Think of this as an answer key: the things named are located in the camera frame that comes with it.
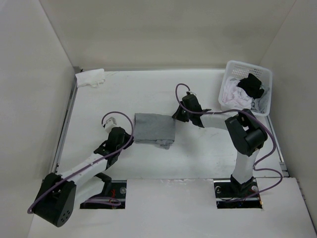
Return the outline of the grey tank top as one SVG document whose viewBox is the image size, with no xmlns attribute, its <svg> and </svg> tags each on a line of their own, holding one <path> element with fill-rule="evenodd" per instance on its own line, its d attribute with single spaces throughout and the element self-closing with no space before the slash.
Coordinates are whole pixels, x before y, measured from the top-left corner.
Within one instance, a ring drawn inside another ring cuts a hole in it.
<svg viewBox="0 0 317 238">
<path fill-rule="evenodd" d="M 169 149 L 175 142 L 176 120 L 168 115 L 136 113 L 134 115 L 134 140 Z"/>
</svg>

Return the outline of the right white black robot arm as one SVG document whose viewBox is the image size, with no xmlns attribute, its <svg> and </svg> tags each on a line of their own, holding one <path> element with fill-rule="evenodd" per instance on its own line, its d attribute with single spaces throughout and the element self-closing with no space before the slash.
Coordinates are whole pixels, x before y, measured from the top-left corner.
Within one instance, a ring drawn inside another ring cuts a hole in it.
<svg viewBox="0 0 317 238">
<path fill-rule="evenodd" d="M 254 120 L 250 110 L 243 109 L 232 116 L 208 113 L 203 110 L 194 94 L 187 93 L 179 102 L 172 118 L 181 122 L 192 122 L 201 128 L 226 130 L 237 150 L 235 168 L 230 176 L 230 191 L 241 198 L 253 182 L 253 166 L 259 150 L 267 140 L 267 132 Z"/>
</svg>

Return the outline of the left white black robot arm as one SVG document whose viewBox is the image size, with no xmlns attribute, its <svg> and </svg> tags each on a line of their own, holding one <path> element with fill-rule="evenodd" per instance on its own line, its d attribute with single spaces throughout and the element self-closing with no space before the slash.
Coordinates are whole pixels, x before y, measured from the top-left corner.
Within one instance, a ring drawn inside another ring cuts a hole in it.
<svg viewBox="0 0 317 238">
<path fill-rule="evenodd" d="M 111 178 L 103 172 L 117 162 L 121 151 L 131 146 L 133 140 L 133 135 L 125 129 L 112 128 L 107 140 L 88 159 L 61 174 L 48 174 L 27 212 L 61 227 L 69 220 L 76 205 L 94 195 L 109 196 Z"/>
</svg>

